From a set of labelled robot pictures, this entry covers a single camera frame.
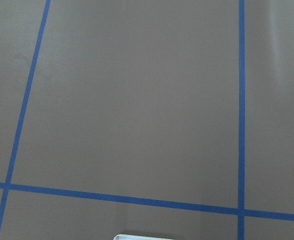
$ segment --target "gray floor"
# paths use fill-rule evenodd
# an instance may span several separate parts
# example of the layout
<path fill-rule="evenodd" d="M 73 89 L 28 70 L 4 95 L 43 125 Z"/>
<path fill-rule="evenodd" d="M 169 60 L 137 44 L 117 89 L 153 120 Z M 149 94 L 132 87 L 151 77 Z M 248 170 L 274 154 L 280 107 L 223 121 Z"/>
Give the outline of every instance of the gray floor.
<path fill-rule="evenodd" d="M 45 0 L 0 0 L 0 182 Z M 237 0 L 52 0 L 12 183 L 237 208 Z M 246 208 L 294 214 L 294 0 L 246 1 Z M 237 217 L 9 191 L 0 240 L 237 239 Z M 246 239 L 294 222 L 246 217 Z"/>

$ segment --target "floor tile grid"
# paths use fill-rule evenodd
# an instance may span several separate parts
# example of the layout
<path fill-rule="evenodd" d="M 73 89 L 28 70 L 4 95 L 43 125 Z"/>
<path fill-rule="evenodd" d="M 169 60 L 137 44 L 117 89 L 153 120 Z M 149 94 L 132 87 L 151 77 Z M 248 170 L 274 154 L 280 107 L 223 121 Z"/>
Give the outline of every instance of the floor tile grid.
<path fill-rule="evenodd" d="M 173 208 L 173 209 L 182 209 L 182 210 L 199 211 L 199 212 L 236 215 L 236 216 L 238 216 L 238 239 L 239 240 L 244 240 L 245 217 L 256 217 L 256 218 L 294 221 L 294 214 L 245 209 L 245 10 L 244 10 L 245 0 L 239 0 L 239 169 L 238 169 L 239 183 L 238 183 L 238 208 L 11 184 L 11 177 L 12 177 L 12 172 L 13 172 L 13 168 L 14 168 L 16 153 L 18 150 L 18 144 L 19 144 L 20 134 L 21 134 L 21 130 L 22 130 L 24 115 L 25 115 L 28 97 L 29 97 L 29 93 L 30 93 L 30 89 L 31 89 L 31 85 L 32 85 L 33 74 L 34 74 L 34 71 L 36 68 L 36 62 L 37 62 L 38 54 L 40 51 L 40 44 L 41 44 L 41 40 L 42 40 L 42 35 L 44 32 L 45 23 L 46 23 L 47 15 L 49 12 L 49 6 L 50 6 L 50 0 L 46 0 L 44 12 L 43 12 L 43 16 L 42 16 L 42 20 L 41 20 L 41 24 L 40 24 L 40 28 L 39 28 L 38 38 L 37 38 L 37 42 L 36 42 L 36 46 L 35 46 L 35 51 L 34 51 L 34 55 L 32 58 L 28 81 L 26 84 L 25 94 L 23 97 L 22 105 L 21 105 L 21 111 L 20 111 L 19 120 L 18 120 L 18 124 L 17 124 L 14 143 L 13 143 L 13 147 L 12 147 L 12 153 L 11 153 L 11 157 L 10 157 L 6 180 L 5 180 L 5 183 L 0 182 L 0 189 L 3 189 L 3 194 L 2 194 L 2 198 L 1 198 L 1 202 L 0 202 L 0 230 L 1 230 L 1 224 L 2 224 L 2 219 L 3 219 L 3 215 L 4 215 L 4 211 L 5 211 L 5 206 L 6 206 L 6 201 L 7 201 L 7 196 L 8 196 L 9 190 L 23 191 L 23 192 L 30 192 L 30 193 L 39 193 L 39 194 L 48 194 L 48 195 L 57 195 L 57 196 L 65 196 L 65 197 L 74 197 L 74 198 L 83 198 L 83 199 L 111 201 L 111 202 L 119 202 L 119 203 L 147 205 L 147 206 L 164 207 L 164 208 Z"/>

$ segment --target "gray painted floor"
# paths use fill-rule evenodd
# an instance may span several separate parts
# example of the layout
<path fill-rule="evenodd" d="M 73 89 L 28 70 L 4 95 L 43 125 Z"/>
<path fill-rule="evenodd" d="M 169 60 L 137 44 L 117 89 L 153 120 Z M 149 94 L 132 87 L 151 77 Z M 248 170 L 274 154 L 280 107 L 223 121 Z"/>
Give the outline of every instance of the gray painted floor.
<path fill-rule="evenodd" d="M 0 183 L 44 4 L 0 0 Z M 238 7 L 52 0 L 11 182 L 237 208 Z M 294 214 L 294 0 L 246 1 L 246 65 L 246 208 Z M 293 221 L 245 221 L 247 240 L 294 239 Z M 235 240 L 237 224 L 10 190 L 0 240 Z"/>

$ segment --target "white object edge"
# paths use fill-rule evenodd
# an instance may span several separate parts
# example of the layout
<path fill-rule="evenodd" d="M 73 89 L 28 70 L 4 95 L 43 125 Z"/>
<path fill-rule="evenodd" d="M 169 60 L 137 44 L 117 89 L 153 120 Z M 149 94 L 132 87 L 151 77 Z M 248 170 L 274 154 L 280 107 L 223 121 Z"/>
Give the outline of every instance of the white object edge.
<path fill-rule="evenodd" d="M 119 234 L 115 236 L 113 240 L 173 240 L 173 239 Z"/>

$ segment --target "white tray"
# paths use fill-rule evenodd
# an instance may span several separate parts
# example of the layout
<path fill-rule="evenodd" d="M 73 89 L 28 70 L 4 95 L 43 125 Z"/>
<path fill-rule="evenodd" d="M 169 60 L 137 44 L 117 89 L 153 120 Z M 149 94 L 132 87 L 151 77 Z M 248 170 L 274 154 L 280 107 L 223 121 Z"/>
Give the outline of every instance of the white tray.
<path fill-rule="evenodd" d="M 113 240 L 173 240 L 173 239 L 119 234 L 115 236 Z"/>

